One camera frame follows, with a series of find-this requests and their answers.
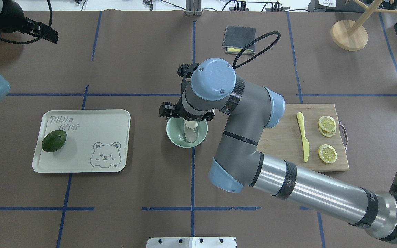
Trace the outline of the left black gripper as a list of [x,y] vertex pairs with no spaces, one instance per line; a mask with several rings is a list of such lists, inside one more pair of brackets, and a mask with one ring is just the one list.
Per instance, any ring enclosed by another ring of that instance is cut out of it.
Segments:
[[47,41],[57,44],[58,32],[42,22],[34,21],[25,16],[19,18],[19,31],[30,35],[37,35]]

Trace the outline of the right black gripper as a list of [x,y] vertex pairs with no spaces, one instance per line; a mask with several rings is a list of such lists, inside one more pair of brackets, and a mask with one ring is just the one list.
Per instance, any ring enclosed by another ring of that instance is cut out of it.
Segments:
[[162,102],[159,107],[159,117],[166,120],[181,117],[188,121],[199,121],[200,119],[211,121],[215,117],[215,109],[197,110],[187,102],[178,102],[172,105],[170,102]]

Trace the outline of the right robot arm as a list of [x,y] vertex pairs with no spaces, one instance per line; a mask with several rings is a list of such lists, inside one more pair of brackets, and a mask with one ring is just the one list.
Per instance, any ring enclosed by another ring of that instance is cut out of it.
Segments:
[[183,64],[177,73],[181,98],[176,105],[164,102],[160,117],[211,120],[212,109],[229,116],[208,174],[216,187],[232,193],[253,187],[397,244],[397,172],[389,192],[374,193],[263,154],[257,146],[264,128],[276,126],[285,112],[280,94],[246,82],[220,58]]

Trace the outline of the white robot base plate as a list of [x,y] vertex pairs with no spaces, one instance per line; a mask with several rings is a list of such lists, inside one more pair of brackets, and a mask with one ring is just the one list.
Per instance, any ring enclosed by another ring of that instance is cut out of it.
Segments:
[[236,237],[152,237],[147,248],[236,248]]

